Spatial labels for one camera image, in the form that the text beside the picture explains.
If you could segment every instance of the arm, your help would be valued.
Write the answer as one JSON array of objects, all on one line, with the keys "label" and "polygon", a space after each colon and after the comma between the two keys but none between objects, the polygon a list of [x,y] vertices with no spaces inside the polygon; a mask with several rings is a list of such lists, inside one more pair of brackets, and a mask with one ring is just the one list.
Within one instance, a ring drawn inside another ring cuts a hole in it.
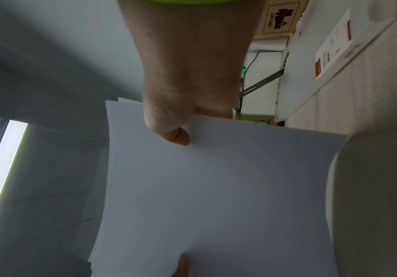
[{"label": "arm", "polygon": [[264,0],[170,5],[119,0],[144,68],[147,127],[188,145],[193,113],[231,117]]}]

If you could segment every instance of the cable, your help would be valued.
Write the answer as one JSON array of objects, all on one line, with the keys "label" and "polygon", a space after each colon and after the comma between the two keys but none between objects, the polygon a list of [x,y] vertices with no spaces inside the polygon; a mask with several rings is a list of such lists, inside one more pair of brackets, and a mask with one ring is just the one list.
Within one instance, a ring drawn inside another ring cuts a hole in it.
[{"label": "cable", "polygon": [[252,61],[252,62],[249,64],[249,66],[247,67],[246,72],[244,72],[244,78],[243,78],[243,81],[241,82],[241,87],[244,86],[244,80],[246,79],[246,74],[247,74],[247,71],[249,70],[249,67],[250,67],[250,66],[252,65],[252,63],[256,60],[256,58],[258,57],[258,55],[259,55],[259,52],[256,53],[255,58],[253,59],[253,61]]}]

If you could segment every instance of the white label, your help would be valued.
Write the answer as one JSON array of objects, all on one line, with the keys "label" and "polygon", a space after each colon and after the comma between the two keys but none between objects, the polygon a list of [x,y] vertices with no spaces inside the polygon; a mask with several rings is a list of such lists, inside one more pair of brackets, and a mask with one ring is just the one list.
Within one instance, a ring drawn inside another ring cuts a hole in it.
[{"label": "white label", "polygon": [[319,79],[350,46],[351,40],[349,8],[316,53],[316,79]]}]

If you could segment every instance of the beige surface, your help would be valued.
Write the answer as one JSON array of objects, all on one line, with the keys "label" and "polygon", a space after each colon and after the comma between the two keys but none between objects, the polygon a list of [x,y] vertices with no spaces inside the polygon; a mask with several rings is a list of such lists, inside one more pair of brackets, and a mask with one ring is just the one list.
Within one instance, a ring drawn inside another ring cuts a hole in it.
[{"label": "beige surface", "polygon": [[340,277],[397,277],[397,21],[286,126],[350,134],[327,189]]}]

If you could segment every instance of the blank sheet of paper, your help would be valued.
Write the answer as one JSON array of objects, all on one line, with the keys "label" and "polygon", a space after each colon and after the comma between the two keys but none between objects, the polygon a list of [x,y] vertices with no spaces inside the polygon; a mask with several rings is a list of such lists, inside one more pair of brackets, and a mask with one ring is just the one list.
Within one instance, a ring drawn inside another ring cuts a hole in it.
[{"label": "blank sheet of paper", "polygon": [[107,101],[109,173],[94,277],[335,277],[325,216],[341,135],[194,116],[188,147]]}]

